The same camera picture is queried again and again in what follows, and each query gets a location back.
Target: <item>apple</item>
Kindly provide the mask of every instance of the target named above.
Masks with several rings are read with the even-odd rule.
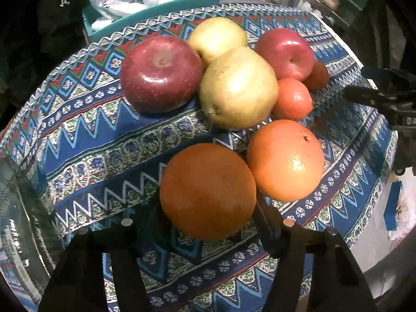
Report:
[[[286,28],[265,32],[257,41],[255,51],[272,66],[278,80],[292,78],[303,81],[315,62],[307,41]]]
[[[131,49],[121,65],[121,89],[144,112],[163,113],[184,105],[203,74],[199,55],[181,38],[148,38]]]
[[[309,90],[321,90],[327,86],[328,82],[329,74],[325,64],[315,60],[312,72],[303,80],[303,84]]]

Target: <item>orange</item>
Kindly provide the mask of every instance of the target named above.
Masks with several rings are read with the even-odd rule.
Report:
[[[306,86],[295,79],[278,81],[279,95],[272,110],[278,119],[300,121],[313,109],[313,103]]]
[[[253,135],[247,164],[265,195],[294,202],[319,185],[325,158],[319,140],[309,129],[294,121],[279,120]]]
[[[254,211],[256,184],[244,160],[216,144],[175,155],[160,183],[163,211],[184,234],[219,240],[237,233]]]
[[[327,86],[329,82],[328,70],[321,61],[315,60],[312,72],[303,80],[303,84],[309,90],[320,90]]]

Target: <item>patterned tablecloth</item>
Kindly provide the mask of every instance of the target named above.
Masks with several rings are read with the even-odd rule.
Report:
[[[145,215],[166,163],[186,146],[213,142],[244,155],[257,128],[215,129],[197,98],[177,111],[149,117],[132,109],[120,90],[118,75],[132,46],[162,34],[187,39],[215,16],[241,25],[251,48],[272,28],[297,31],[326,64],[329,85],[313,93],[314,109],[301,121],[321,141],[322,181],[298,202],[270,202],[305,228],[335,226],[349,246],[359,237],[386,182],[397,138],[376,110],[344,101],[342,89],[374,84],[360,76],[361,64],[350,49],[313,15],[272,4],[223,4],[149,19],[91,44],[55,68],[20,111],[1,149],[41,192],[64,246],[81,226],[96,230],[137,210]],[[138,263],[155,311],[257,311],[277,266],[252,222],[215,243],[173,229],[170,250],[154,245]],[[107,255],[103,264],[109,309],[117,312]],[[302,295],[309,290],[310,270],[306,258]]]

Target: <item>blue object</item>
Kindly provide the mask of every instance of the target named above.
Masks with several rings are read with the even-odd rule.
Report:
[[[386,229],[388,231],[397,229],[396,208],[397,201],[399,200],[400,188],[400,181],[392,183],[392,188],[390,189],[390,194],[388,195],[386,209],[384,210],[384,222],[386,223]]]
[[[98,31],[93,31],[91,25],[101,17],[101,14],[92,6],[82,10],[82,17],[84,19],[84,27],[87,33],[89,42],[98,42],[101,38],[105,36],[111,36],[116,31],[123,31],[124,28],[134,26],[140,21],[146,20],[148,18],[154,18],[159,15],[164,15],[172,13],[175,11],[182,11],[186,9],[194,9],[201,7],[208,7],[219,4],[220,0],[175,0],[160,4],[154,7],[149,7],[145,10],[139,11],[132,15],[121,18],[112,22],[107,27],[100,29]]]

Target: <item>silver screw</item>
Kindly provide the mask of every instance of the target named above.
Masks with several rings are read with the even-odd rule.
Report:
[[[78,230],[78,234],[79,235],[84,235],[89,231],[89,227],[88,226],[83,226],[81,228],[79,228]]]
[[[336,235],[337,233],[338,233],[338,230],[336,229],[336,228],[327,228],[327,231],[328,231],[328,233],[330,234],[330,235]]]
[[[133,220],[132,219],[130,219],[130,218],[124,218],[122,221],[121,221],[121,225],[123,225],[123,226],[130,226],[130,225],[132,225],[133,224]]]

